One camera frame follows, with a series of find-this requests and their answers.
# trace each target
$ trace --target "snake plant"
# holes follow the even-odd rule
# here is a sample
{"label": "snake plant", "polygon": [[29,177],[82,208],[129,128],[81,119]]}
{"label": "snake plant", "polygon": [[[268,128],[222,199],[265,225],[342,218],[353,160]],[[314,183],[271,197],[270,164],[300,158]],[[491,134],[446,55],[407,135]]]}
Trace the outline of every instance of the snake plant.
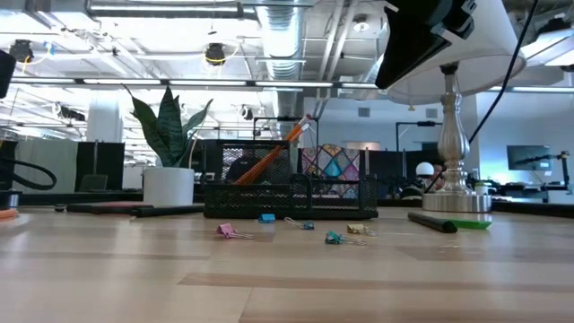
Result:
{"label": "snake plant", "polygon": [[185,167],[182,160],[191,150],[193,138],[193,134],[188,133],[204,121],[213,99],[182,125],[179,96],[174,99],[169,86],[161,99],[157,117],[147,103],[135,98],[129,90],[128,92],[134,103],[132,115],[142,124],[145,141],[160,156],[161,164],[164,167]]}

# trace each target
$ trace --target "teal binder clip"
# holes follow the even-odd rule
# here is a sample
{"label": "teal binder clip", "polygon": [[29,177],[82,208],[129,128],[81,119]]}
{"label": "teal binder clip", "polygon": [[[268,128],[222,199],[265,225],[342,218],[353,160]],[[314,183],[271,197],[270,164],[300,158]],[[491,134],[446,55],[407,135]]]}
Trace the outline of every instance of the teal binder clip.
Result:
{"label": "teal binder clip", "polygon": [[274,223],[275,214],[261,214],[259,216],[259,223]]}
{"label": "teal binder clip", "polygon": [[351,243],[364,246],[367,244],[367,241],[344,237],[343,235],[336,234],[333,231],[329,231],[326,233],[325,244],[342,244],[342,243]]}

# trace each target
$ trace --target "orange pencil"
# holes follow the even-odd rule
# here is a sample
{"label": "orange pencil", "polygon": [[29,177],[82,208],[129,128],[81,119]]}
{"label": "orange pencil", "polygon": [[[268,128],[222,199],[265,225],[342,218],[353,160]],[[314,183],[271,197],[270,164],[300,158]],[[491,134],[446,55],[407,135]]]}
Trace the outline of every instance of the orange pencil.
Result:
{"label": "orange pencil", "polygon": [[[303,132],[303,126],[307,125],[310,120],[311,120],[310,115],[307,115],[305,118],[303,118],[297,125],[295,125],[293,130],[285,137],[285,140],[289,142],[297,140],[297,138],[299,138],[299,136]],[[235,182],[235,184],[246,185],[253,183],[259,176],[261,176],[263,171],[275,160],[275,158],[279,156],[281,150],[282,150],[281,146],[276,146],[267,156],[265,156],[260,162],[258,162],[255,166],[253,166],[251,170],[243,174],[243,176],[241,176]]]}

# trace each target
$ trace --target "computer monitor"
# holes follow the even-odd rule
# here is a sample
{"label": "computer monitor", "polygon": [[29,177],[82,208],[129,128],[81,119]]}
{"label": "computer monitor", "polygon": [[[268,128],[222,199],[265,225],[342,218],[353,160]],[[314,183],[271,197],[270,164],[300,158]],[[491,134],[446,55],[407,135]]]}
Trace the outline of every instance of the computer monitor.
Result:
{"label": "computer monitor", "polygon": [[547,145],[507,146],[509,170],[552,170],[552,152]]}

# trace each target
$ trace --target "plant leaf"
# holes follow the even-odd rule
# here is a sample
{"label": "plant leaf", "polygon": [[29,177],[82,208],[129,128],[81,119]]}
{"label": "plant leaf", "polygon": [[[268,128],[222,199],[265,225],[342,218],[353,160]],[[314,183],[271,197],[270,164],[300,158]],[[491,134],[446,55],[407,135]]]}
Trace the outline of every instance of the plant leaf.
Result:
{"label": "plant leaf", "polygon": [[170,166],[173,164],[170,150],[162,142],[160,136],[155,130],[157,118],[155,117],[152,108],[150,108],[147,103],[135,97],[132,97],[132,102],[134,103],[134,112],[132,114],[140,121],[140,124],[142,124],[145,141],[150,145],[150,148],[160,156],[161,163],[165,166]]}
{"label": "plant leaf", "polygon": [[132,102],[134,103],[134,117],[136,117],[141,123],[145,123],[150,127],[155,127],[157,123],[157,118],[155,113],[153,113],[152,108],[150,108],[147,103],[132,97]]}
{"label": "plant leaf", "polygon": [[183,136],[187,138],[187,132],[194,127],[199,126],[202,122],[204,122],[205,117],[207,116],[207,110],[209,110],[209,106],[212,105],[213,99],[209,100],[205,105],[205,108],[195,115],[191,116],[191,118],[187,121],[187,123],[183,126]]}
{"label": "plant leaf", "polygon": [[141,118],[139,118],[135,113],[134,117],[137,118],[140,123],[142,124],[143,136],[145,137],[145,141],[148,145],[155,151],[155,153],[160,156],[161,163],[164,167],[173,166],[174,161],[173,157],[171,156],[170,149],[163,143],[158,135],[157,131],[155,131],[155,127],[152,127],[145,123]]}
{"label": "plant leaf", "polygon": [[161,99],[157,132],[170,150],[172,160],[178,160],[186,150],[186,144],[182,135],[179,97],[173,99],[169,86]]}

